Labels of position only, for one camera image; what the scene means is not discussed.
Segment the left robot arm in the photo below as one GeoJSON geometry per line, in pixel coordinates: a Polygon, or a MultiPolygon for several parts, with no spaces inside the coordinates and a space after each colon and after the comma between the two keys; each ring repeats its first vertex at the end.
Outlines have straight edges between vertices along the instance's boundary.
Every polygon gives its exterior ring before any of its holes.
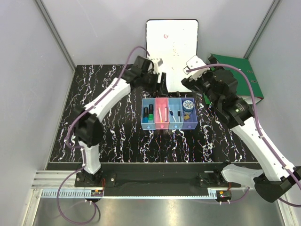
{"type": "Polygon", "coordinates": [[[136,88],[162,97],[168,95],[163,59],[138,56],[130,69],[122,69],[120,77],[113,79],[103,93],[80,110],[75,120],[74,136],[78,138],[82,152],[83,170],[87,173],[85,181],[91,186],[99,185],[102,180],[98,172],[101,168],[98,154],[103,138],[102,120],[116,103],[136,88]]]}

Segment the black capped white marker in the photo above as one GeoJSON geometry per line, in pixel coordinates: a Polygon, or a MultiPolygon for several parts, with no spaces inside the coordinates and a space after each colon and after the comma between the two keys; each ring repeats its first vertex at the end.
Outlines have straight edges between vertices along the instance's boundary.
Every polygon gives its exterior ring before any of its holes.
{"type": "Polygon", "coordinates": [[[180,122],[181,122],[181,112],[178,111],[178,112],[177,112],[177,115],[178,115],[178,122],[180,123],[180,122]]]}

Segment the yellow capped white marker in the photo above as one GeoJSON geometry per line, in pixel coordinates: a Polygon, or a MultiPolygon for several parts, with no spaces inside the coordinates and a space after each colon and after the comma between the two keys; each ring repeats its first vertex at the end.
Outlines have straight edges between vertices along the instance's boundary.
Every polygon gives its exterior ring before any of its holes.
{"type": "Polygon", "coordinates": [[[158,114],[159,114],[159,120],[162,123],[163,122],[163,118],[162,118],[162,112],[161,112],[161,108],[158,107],[158,114]]]}

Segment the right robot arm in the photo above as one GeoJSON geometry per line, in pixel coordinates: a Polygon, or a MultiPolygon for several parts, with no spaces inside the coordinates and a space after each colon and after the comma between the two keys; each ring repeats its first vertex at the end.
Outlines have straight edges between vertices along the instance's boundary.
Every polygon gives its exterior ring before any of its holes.
{"type": "Polygon", "coordinates": [[[247,145],[261,169],[224,163],[214,174],[218,186],[237,183],[255,189],[268,202],[274,202],[301,181],[301,168],[294,166],[277,149],[259,124],[255,107],[237,96],[238,81],[231,71],[208,66],[185,70],[182,85],[202,92],[212,103],[219,120],[247,145]]]}

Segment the blue capped black highlighter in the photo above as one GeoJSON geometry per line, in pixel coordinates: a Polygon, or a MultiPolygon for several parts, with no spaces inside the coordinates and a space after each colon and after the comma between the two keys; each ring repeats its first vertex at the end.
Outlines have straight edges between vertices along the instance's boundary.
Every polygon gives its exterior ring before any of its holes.
{"type": "Polygon", "coordinates": [[[149,120],[149,109],[147,107],[143,108],[143,123],[148,123],[149,120]]]}

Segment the blue ink bottle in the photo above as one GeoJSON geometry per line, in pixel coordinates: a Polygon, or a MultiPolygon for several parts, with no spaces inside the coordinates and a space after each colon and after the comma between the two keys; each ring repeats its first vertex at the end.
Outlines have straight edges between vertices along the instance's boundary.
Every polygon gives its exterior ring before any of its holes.
{"type": "Polygon", "coordinates": [[[185,100],[182,103],[183,111],[186,113],[191,113],[194,109],[194,102],[191,100],[185,100]]]}

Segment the blue capped white marker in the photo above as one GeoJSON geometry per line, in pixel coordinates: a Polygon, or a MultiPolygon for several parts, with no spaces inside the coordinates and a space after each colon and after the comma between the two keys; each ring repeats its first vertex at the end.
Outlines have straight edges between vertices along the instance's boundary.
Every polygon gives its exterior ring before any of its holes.
{"type": "Polygon", "coordinates": [[[172,118],[173,118],[174,122],[177,122],[177,121],[176,121],[176,118],[175,118],[175,116],[174,116],[174,113],[173,113],[173,111],[171,111],[171,110],[170,110],[169,112],[170,112],[170,114],[171,114],[171,116],[172,116],[172,118]]]}

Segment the green capped black highlighter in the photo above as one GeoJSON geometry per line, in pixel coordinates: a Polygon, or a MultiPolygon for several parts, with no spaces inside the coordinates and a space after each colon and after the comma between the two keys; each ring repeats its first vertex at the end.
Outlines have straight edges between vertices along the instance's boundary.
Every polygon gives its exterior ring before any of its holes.
{"type": "Polygon", "coordinates": [[[154,106],[153,106],[153,104],[149,104],[148,120],[149,121],[154,120],[154,106]]]}

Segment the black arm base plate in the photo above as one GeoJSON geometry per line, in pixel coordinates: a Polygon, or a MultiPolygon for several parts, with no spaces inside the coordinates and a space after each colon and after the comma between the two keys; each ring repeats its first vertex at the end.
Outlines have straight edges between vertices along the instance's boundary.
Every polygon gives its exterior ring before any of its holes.
{"type": "Polygon", "coordinates": [[[208,188],[228,189],[223,163],[103,163],[99,172],[76,175],[76,187],[100,188],[105,197],[194,198],[208,188]]]}

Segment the light blue bin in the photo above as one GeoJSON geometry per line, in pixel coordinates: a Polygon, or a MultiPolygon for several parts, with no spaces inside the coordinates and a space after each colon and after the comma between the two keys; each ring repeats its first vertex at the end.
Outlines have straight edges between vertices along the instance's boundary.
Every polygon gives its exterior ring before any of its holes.
{"type": "Polygon", "coordinates": [[[141,117],[141,126],[143,130],[155,130],[155,99],[154,98],[143,98],[142,99],[142,117],[141,117]],[[143,108],[149,108],[149,104],[154,106],[154,120],[149,121],[148,123],[143,123],[143,108]]]}
{"type": "Polygon", "coordinates": [[[180,98],[169,98],[169,129],[182,129],[183,127],[183,113],[182,101],[180,98]]]}

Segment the pink plastic bin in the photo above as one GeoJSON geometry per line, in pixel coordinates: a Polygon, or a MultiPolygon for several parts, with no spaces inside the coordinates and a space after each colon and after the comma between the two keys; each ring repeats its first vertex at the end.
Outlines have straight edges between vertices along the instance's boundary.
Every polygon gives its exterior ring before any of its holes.
{"type": "Polygon", "coordinates": [[[156,129],[169,129],[169,109],[168,109],[168,98],[161,97],[155,98],[155,128],[156,129]],[[159,120],[158,107],[161,108],[163,122],[161,123],[159,120]],[[165,107],[167,107],[167,118],[168,122],[165,122],[165,107]]]}

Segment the purple plastic bin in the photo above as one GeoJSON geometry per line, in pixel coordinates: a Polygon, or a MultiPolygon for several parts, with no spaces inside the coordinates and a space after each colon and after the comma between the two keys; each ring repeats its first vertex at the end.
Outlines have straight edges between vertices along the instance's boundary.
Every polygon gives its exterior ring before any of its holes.
{"type": "Polygon", "coordinates": [[[182,111],[182,113],[183,113],[183,127],[182,127],[182,130],[195,129],[197,124],[198,124],[198,119],[197,119],[197,114],[196,114],[196,105],[195,105],[194,98],[191,98],[191,97],[181,98],[182,103],[185,100],[193,101],[194,102],[194,109],[191,113],[186,113],[186,112],[182,111]],[[185,120],[184,119],[185,115],[189,115],[190,118],[188,120],[185,120]]]}

